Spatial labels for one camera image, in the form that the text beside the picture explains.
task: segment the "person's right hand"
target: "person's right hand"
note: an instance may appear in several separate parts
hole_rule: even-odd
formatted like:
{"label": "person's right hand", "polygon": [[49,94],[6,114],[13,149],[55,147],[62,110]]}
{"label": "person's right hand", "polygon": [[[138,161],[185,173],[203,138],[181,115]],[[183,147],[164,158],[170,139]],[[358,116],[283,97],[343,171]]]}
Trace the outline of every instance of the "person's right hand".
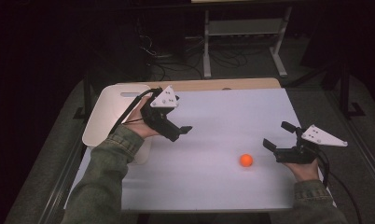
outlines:
{"label": "person's right hand", "polygon": [[319,179],[317,159],[310,164],[284,163],[284,165],[292,171],[298,182]]}

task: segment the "sleeve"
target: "sleeve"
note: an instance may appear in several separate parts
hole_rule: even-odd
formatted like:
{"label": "sleeve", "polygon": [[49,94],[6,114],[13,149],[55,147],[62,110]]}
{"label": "sleeve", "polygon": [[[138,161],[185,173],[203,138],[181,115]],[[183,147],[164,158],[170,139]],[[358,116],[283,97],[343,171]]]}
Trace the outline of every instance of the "sleeve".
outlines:
{"label": "sleeve", "polygon": [[143,143],[140,135],[119,126],[95,147],[85,174],[70,195],[62,223],[119,223],[121,180]]}
{"label": "sleeve", "polygon": [[348,223],[320,180],[295,184],[293,213],[297,223]]}

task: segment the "cuff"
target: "cuff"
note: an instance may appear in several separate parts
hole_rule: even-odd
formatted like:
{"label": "cuff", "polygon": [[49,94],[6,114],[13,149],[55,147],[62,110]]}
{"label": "cuff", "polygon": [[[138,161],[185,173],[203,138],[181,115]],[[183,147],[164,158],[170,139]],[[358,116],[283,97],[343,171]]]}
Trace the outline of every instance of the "cuff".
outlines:
{"label": "cuff", "polygon": [[320,180],[308,180],[295,184],[295,200],[305,201],[332,201],[329,192]]}
{"label": "cuff", "polygon": [[119,125],[114,133],[109,134],[106,140],[118,144],[129,156],[132,157],[135,156],[141,145],[144,143],[144,138],[123,125]]}

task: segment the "orange ball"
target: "orange ball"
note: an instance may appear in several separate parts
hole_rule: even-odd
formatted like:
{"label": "orange ball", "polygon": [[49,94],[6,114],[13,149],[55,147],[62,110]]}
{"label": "orange ball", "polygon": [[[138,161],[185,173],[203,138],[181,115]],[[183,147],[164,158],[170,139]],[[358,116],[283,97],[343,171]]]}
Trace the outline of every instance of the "orange ball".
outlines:
{"label": "orange ball", "polygon": [[240,164],[241,164],[241,166],[243,166],[243,167],[251,166],[253,163],[254,163],[254,159],[253,159],[252,156],[249,155],[249,154],[243,154],[243,155],[240,157]]}

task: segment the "white desk frame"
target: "white desk frame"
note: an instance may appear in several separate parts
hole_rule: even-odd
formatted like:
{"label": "white desk frame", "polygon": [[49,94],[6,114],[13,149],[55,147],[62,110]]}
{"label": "white desk frame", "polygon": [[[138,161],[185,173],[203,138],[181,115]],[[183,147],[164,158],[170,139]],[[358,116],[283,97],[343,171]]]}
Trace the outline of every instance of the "white desk frame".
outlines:
{"label": "white desk frame", "polygon": [[204,77],[211,78],[211,64],[208,49],[209,36],[211,35],[270,35],[277,34],[278,38],[273,47],[270,47],[272,59],[277,67],[280,77],[287,77],[287,72],[279,56],[281,44],[284,39],[292,7],[288,7],[281,19],[245,20],[245,21],[210,21],[209,11],[205,11],[204,25]]}

